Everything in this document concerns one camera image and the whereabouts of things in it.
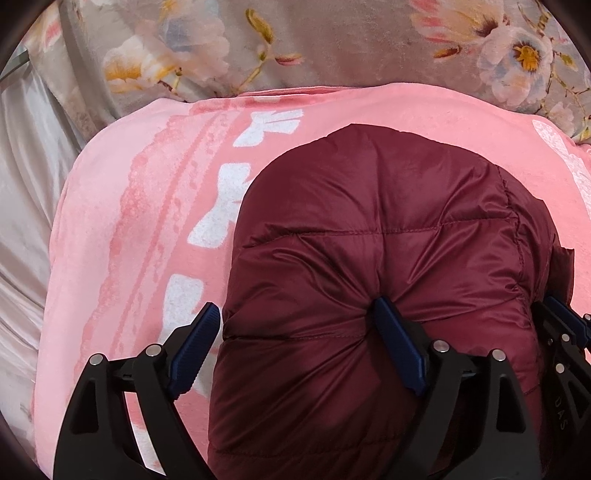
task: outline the white print on shirt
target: white print on shirt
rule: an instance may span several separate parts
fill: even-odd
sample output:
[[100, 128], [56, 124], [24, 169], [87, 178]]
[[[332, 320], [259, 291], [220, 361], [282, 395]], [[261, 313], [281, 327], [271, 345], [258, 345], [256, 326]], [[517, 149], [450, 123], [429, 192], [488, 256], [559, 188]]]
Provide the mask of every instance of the white print on shirt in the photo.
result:
[[252, 180], [249, 163], [224, 163], [217, 175], [217, 200], [195, 225], [187, 242], [197, 247], [217, 248], [228, 235], [230, 222], [236, 222], [244, 194]]
[[265, 138], [265, 132], [291, 135], [296, 131], [300, 120], [304, 115], [302, 109], [286, 112], [253, 112], [252, 123], [234, 141], [234, 147], [256, 147]]

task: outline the pink fabric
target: pink fabric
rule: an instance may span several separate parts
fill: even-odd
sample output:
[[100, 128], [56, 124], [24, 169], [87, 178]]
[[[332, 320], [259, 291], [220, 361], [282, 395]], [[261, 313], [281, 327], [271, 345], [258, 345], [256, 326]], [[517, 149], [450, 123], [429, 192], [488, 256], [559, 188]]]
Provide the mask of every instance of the pink fabric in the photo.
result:
[[[539, 116], [414, 84], [157, 100], [97, 135], [63, 191], [35, 390], [44, 471], [53, 468], [61, 420], [88, 357], [136, 355], [190, 322], [204, 302], [222, 306], [234, 221], [252, 179], [287, 150], [351, 123], [415, 132], [508, 170], [546, 202], [562, 245], [575, 249], [572, 305], [591, 311], [591, 156]], [[177, 402], [202, 454], [216, 351]], [[131, 410], [142, 452], [157, 468]]]

